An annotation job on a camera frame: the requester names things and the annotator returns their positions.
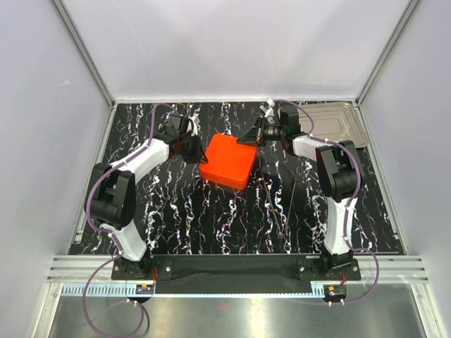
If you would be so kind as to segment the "metal tongs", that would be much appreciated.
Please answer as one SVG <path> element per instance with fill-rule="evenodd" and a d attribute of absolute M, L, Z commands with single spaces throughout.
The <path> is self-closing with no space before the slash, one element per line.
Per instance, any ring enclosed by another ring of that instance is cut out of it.
<path fill-rule="evenodd" d="M 270 172 L 260 170 L 262 186 L 266 194 L 266 202 L 276 224 L 276 235 L 279 239 L 287 239 L 290 231 L 290 217 L 293 204 L 293 196 L 286 208 L 283 207 L 285 186 L 281 178 L 273 176 Z"/>

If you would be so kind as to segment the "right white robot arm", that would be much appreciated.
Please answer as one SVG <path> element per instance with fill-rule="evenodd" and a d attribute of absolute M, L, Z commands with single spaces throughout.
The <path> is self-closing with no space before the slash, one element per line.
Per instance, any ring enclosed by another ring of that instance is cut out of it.
<path fill-rule="evenodd" d="M 320 257 L 314 266 L 328 279 L 352 268 L 352 216 L 364 181 L 362 165 L 350 140 L 334 142 L 313 134 L 314 120 L 299 104 L 283 100 L 261 107 L 254 125 L 237 139 L 238 144 L 264 147 L 280 142 L 286 153 L 316 162 L 320 188 L 328 199 L 327 230 Z"/>

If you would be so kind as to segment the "orange chocolate box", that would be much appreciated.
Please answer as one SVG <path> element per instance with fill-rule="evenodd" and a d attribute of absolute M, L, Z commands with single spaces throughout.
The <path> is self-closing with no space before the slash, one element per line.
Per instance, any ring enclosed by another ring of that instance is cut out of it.
<path fill-rule="evenodd" d="M 250 167 L 200 165 L 204 180 L 239 190 L 247 187 L 251 171 Z"/>

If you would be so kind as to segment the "orange box lid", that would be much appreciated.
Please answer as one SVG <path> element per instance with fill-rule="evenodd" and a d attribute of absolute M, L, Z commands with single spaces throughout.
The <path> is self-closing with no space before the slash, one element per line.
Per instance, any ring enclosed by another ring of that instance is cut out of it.
<path fill-rule="evenodd" d="M 211 166 L 254 167 L 257 148 L 236 143 L 237 137 L 226 134 L 215 134 L 206 150 Z"/>

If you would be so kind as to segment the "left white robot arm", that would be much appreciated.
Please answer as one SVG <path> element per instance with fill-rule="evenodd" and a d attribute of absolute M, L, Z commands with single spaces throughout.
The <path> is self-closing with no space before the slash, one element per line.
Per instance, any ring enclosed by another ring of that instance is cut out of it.
<path fill-rule="evenodd" d="M 91 172 L 85 199 L 88 225 L 103 232 L 118 248 L 127 269 L 138 279 L 152 271 L 145 257 L 148 247 L 134 222 L 137 183 L 155 167 L 174 156 L 186 163 L 207 163 L 199 136 L 199 119 L 171 114 L 157 132 L 152 131 L 141 146 L 111 164 L 98 163 Z"/>

